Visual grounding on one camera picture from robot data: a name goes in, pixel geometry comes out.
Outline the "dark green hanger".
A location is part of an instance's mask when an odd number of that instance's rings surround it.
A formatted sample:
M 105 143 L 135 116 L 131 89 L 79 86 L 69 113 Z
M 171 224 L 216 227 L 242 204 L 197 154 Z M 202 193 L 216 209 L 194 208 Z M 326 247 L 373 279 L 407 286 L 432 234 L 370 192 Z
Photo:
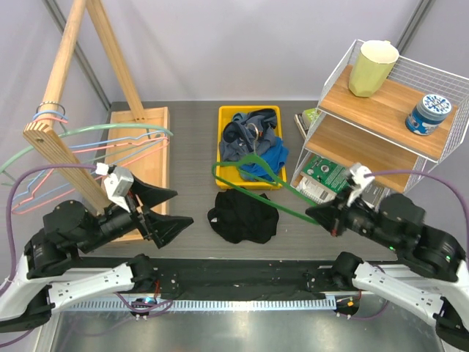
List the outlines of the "dark green hanger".
M 252 176 L 253 178 L 255 178 L 256 180 L 260 180 L 260 181 L 266 181 L 265 179 L 262 179 L 261 177 L 257 177 L 256 175 L 252 175 L 251 173 L 248 173 L 246 172 L 245 170 L 242 170 L 241 169 L 241 166 L 242 165 L 245 165 L 245 164 L 256 164 L 256 165 L 259 165 L 266 173 L 269 174 L 269 176 L 272 178 L 273 182 L 270 183 L 271 186 L 275 186 L 275 185 L 281 185 L 283 188 L 285 188 L 286 190 L 288 190 L 289 192 L 293 193 L 296 197 L 300 198 L 301 200 L 303 200 L 304 202 L 306 202 L 308 205 L 313 205 L 315 206 L 315 203 L 309 199 L 308 197 L 304 196 L 303 194 L 301 194 L 300 192 L 298 192 L 295 188 L 293 188 L 290 184 L 286 183 L 285 181 L 283 181 L 277 174 L 275 174 L 273 172 L 273 170 L 270 168 L 270 166 L 268 165 L 268 163 L 263 160 L 259 155 L 257 155 L 256 153 L 256 142 L 259 138 L 259 129 L 253 124 L 253 123 L 249 123 L 248 125 L 251 125 L 255 132 L 256 132 L 256 137 L 254 139 L 254 143 L 253 143 L 253 152 L 252 153 L 249 153 L 247 154 L 246 156 L 244 156 L 243 158 L 241 158 L 239 161 L 217 161 L 215 162 L 213 165 L 212 165 L 212 168 L 211 168 L 211 172 L 212 172 L 212 176 L 220 181 L 221 183 L 223 184 L 226 184 L 228 186 L 231 186 L 232 188 L 240 191 L 241 193 L 247 195 L 247 196 L 250 196 L 256 200 L 259 200 L 260 202 L 266 204 L 266 205 L 269 205 L 273 208 L 276 208 L 278 210 L 281 210 L 285 213 L 288 213 L 289 215 L 291 216 L 294 216 L 294 217 L 297 217 L 301 220 L 304 220 L 308 223 L 311 223 L 311 224 L 319 224 L 317 221 L 315 221 L 313 218 L 305 215 L 305 214 L 302 214 L 302 213 L 298 213 L 298 212 L 295 212 L 294 210 L 292 209 L 289 209 L 281 204 L 277 204 L 275 202 L 273 202 L 272 200 L 269 200 L 269 199 L 265 199 L 263 197 L 261 197 L 260 195 L 258 194 L 255 194 L 253 192 L 250 192 L 249 190 L 241 187 L 241 186 L 236 186 L 234 183 L 230 182 L 229 180 L 226 180 L 225 178 L 222 178 L 220 176 L 217 175 L 217 172 L 216 172 L 216 169 L 218 167 L 228 167 L 228 166 L 234 166 L 238 171 L 239 173 L 243 173 L 243 174 L 247 174 L 247 175 L 250 175 Z

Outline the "dark navy tank top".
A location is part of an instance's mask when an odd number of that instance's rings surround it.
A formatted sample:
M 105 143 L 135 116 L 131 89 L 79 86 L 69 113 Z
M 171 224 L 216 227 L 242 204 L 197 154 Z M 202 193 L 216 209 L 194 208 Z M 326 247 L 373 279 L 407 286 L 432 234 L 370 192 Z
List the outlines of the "dark navy tank top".
M 251 153 L 262 155 L 267 152 L 276 145 L 277 125 L 277 113 L 274 109 L 236 113 L 221 135 L 221 160 L 239 161 Z

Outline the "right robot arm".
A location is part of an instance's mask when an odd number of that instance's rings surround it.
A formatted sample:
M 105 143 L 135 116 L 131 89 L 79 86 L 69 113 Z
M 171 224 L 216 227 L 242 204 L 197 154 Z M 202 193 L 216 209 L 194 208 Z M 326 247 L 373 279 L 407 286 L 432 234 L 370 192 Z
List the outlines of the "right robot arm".
M 390 249 L 405 267 L 387 274 L 360 257 L 341 252 L 331 269 L 335 287 L 374 293 L 435 329 L 441 340 L 468 350 L 468 265 L 458 240 L 425 224 L 425 210 L 403 194 L 385 197 L 374 210 L 347 193 L 306 210 L 333 236 L 351 230 Z

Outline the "mint green hanger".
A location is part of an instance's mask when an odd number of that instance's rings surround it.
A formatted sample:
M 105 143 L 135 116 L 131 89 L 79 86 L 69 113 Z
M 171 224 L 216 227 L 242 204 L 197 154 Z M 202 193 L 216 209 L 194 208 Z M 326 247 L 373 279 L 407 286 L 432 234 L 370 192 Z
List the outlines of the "mint green hanger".
M 152 125 L 146 123 L 136 123 L 136 122 L 124 122 L 124 123 L 109 123 L 109 124 L 99 124 L 99 125 L 90 125 L 82 128 L 76 128 L 74 130 L 65 131 L 58 135 L 60 139 L 67 138 L 69 136 L 79 135 L 82 133 L 87 133 L 91 131 L 104 131 L 104 130 L 111 130 L 111 129 L 124 129 L 124 128 L 131 128 L 131 129 L 148 129 L 154 131 L 162 131 L 168 136 L 173 136 L 174 134 L 167 128 L 164 128 L 159 125 Z M 15 163 L 18 159 L 22 158 L 25 154 L 30 153 L 34 148 L 32 146 L 28 146 L 23 148 L 18 153 L 14 154 L 10 159 L 5 161 L 1 165 L 1 173 L 8 176 L 9 179 L 15 181 L 15 178 L 7 172 L 7 168 Z

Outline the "black tank top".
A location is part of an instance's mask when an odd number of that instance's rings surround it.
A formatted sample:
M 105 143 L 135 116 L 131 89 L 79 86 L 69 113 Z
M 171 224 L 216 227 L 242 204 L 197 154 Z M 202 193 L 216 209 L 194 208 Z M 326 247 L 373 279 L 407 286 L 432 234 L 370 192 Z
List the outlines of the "black tank top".
M 218 192 L 207 213 L 211 228 L 225 241 L 264 244 L 277 234 L 278 210 L 236 189 Z

